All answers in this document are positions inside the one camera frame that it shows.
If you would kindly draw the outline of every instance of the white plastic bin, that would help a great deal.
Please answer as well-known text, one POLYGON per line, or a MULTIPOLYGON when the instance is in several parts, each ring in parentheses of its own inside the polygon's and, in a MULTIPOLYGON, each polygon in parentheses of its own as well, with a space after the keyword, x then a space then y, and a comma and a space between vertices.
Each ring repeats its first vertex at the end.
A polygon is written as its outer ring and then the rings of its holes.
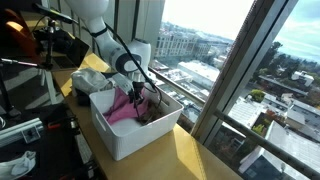
MULTIPOLYGON (((161 110, 164 116, 145 126, 127 118, 110 125, 102 115, 113 105, 115 89, 90 95, 92 120, 104 144, 118 161, 171 131, 183 106, 165 92, 162 93, 161 110)), ((158 95, 145 90, 145 96, 158 103, 158 95)))

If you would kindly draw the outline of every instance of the pink fabric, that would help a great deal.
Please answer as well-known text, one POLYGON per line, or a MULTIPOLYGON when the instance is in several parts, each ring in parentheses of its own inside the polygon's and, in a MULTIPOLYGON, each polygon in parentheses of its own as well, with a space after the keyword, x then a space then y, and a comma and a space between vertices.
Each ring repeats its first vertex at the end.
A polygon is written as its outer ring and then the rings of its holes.
MULTIPOLYGON (((143 115, 148 109, 148 100, 144 97, 144 101, 138 105, 139 115, 143 115)), ((126 95, 120 88, 115 89, 115 99, 113 106, 105 113, 104 118, 112 125, 117 121, 125 118, 138 117, 137 111, 134 108, 134 103, 130 103, 129 96, 126 95)))

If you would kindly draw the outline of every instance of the metal window frame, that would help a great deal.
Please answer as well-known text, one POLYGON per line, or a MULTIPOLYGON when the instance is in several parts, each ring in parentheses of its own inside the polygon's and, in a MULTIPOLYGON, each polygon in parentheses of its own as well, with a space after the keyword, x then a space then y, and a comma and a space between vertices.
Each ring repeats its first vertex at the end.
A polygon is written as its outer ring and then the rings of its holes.
POLYGON ((286 151, 282 150, 281 148, 277 147, 273 143, 269 142, 268 140, 264 139, 263 137, 257 135, 255 132, 249 130, 244 125, 240 124, 238 121, 232 119, 225 113, 217 110, 214 112, 215 116, 219 119, 223 120, 224 122, 228 123, 230 126, 235 128, 236 130, 243 133, 247 138, 253 140, 259 146, 291 166, 292 168, 299 171, 301 174, 305 175, 310 179, 320 179, 320 173, 316 170, 312 169, 305 163, 299 161, 296 157, 292 156, 291 154, 287 153, 286 151))
POLYGON ((212 136, 222 125, 222 121, 213 116, 213 112, 229 112, 244 88, 244 82, 249 81, 254 72, 254 65, 260 63, 296 2, 297 0, 255 1, 227 57, 215 88, 193 128, 192 135, 205 146, 208 146, 212 136))

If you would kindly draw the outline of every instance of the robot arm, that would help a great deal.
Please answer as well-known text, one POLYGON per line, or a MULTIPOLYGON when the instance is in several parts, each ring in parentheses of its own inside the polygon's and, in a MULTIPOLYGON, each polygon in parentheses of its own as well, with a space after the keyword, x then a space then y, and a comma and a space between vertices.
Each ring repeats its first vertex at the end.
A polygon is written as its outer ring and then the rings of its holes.
MULTIPOLYGON (((103 14, 107 10, 109 0, 65 1, 72 11, 82 19, 95 38, 103 60, 119 72, 113 77, 116 83, 126 94, 135 93, 136 99, 140 97, 146 79, 124 47, 110 36, 103 20, 103 14)), ((143 40, 134 39, 127 47, 141 69, 147 72, 151 54, 150 44, 143 40)))

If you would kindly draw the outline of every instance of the black cable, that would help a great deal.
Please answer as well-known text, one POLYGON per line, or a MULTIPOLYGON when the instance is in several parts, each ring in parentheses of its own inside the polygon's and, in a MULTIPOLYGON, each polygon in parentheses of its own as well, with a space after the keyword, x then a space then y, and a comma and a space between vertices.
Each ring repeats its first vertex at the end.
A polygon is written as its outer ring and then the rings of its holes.
POLYGON ((134 108, 136 109, 136 112, 137 112, 137 116, 138 116, 138 120, 140 120, 140 114, 139 114, 139 111, 138 111, 138 105, 137 105, 137 102, 136 102, 136 93, 133 91, 133 104, 134 104, 134 108))
POLYGON ((147 88, 146 86, 144 86, 144 88, 146 88, 148 91, 150 91, 152 93, 157 93, 157 91, 151 91, 151 89, 147 88))
POLYGON ((38 24, 40 23, 40 21, 41 21, 44 17, 46 17, 46 16, 42 16, 42 17, 38 20, 37 24, 34 26, 34 28, 32 29, 31 32, 34 32, 34 31, 36 30, 38 24))
MULTIPOLYGON (((146 73, 142 70, 141 66, 139 65, 139 63, 137 62, 137 60, 132 56, 130 50, 128 49, 127 45, 123 42, 122 38, 107 24, 105 23, 105 25, 107 26, 107 28, 119 39, 121 45, 123 46, 123 48, 126 50, 126 52, 128 53, 128 55, 130 56, 130 58, 132 59, 132 61, 134 62, 134 64, 137 66, 137 68, 139 69, 139 71, 141 72, 141 74, 144 76, 144 78, 146 79, 146 81, 151 85, 151 87, 156 90, 159 88, 150 80, 150 78, 146 75, 146 73)), ((160 107, 160 103, 162 101, 162 94, 161 91, 159 90, 159 103, 158 103, 158 107, 160 107)))

